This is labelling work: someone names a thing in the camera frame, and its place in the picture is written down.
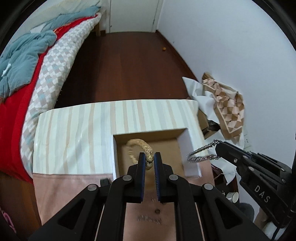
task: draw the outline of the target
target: silver chain bracelet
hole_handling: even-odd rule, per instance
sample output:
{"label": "silver chain bracelet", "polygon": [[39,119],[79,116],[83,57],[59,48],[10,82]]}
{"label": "silver chain bracelet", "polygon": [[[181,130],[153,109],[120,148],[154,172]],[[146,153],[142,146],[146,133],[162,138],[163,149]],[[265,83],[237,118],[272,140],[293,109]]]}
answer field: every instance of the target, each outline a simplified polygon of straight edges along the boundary
{"label": "silver chain bracelet", "polygon": [[193,162],[193,163],[198,163],[198,162],[202,162],[202,161],[206,161],[206,160],[218,160],[220,157],[216,154],[210,154],[210,155],[207,155],[207,156],[194,156],[194,157],[191,157],[199,152],[202,152],[204,150],[207,150],[213,146],[216,146],[218,143],[221,143],[222,141],[220,140],[216,140],[214,139],[211,143],[201,147],[201,148],[198,148],[197,150],[191,152],[190,154],[187,155],[187,161],[189,162]]}

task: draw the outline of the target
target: silver screw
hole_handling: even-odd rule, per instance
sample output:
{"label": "silver screw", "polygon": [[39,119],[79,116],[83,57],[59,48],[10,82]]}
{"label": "silver screw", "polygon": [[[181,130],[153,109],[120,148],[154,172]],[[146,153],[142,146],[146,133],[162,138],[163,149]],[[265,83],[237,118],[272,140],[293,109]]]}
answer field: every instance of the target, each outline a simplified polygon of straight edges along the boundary
{"label": "silver screw", "polygon": [[176,181],[176,180],[178,180],[178,176],[175,175],[175,174],[170,175],[168,178],[169,178],[170,180],[172,180],[172,181]]}
{"label": "silver screw", "polygon": [[206,184],[204,185],[204,187],[205,187],[205,189],[207,189],[207,190],[212,190],[212,189],[213,189],[213,185],[210,184],[210,183],[206,183]]}
{"label": "silver screw", "polygon": [[124,181],[130,181],[131,180],[131,176],[130,175],[125,175],[122,178]]}
{"label": "silver screw", "polygon": [[89,191],[94,191],[94,190],[96,190],[96,188],[97,188],[96,184],[90,184],[87,186],[87,190],[89,190]]}

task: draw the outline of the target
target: door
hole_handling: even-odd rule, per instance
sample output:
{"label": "door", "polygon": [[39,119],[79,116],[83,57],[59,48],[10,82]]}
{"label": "door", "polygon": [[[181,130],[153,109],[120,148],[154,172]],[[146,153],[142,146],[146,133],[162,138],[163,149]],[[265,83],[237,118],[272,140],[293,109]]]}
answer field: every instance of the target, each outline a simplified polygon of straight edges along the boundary
{"label": "door", "polygon": [[152,32],[159,1],[111,0],[110,32]]}

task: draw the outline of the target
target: wooden floor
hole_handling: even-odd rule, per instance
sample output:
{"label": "wooden floor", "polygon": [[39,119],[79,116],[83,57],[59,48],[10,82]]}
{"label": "wooden floor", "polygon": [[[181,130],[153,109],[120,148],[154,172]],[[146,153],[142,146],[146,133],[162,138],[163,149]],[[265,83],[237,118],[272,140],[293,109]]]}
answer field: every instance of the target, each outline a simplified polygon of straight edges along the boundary
{"label": "wooden floor", "polygon": [[186,99],[182,76],[193,74],[159,33],[91,34],[55,108],[128,99]]}

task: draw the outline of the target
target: red sheet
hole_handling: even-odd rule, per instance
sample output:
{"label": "red sheet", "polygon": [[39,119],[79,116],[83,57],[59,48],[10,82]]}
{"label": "red sheet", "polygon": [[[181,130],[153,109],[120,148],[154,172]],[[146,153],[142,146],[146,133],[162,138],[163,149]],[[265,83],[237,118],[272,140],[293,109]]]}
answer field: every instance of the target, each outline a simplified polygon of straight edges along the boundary
{"label": "red sheet", "polygon": [[[70,28],[90,18],[94,17],[82,18],[56,29],[57,40],[68,32]],[[39,77],[44,56],[49,49],[50,47],[39,56],[30,84],[22,87],[8,97],[4,103],[0,104],[0,171],[32,184],[33,180],[22,164],[20,139],[33,90]]]}

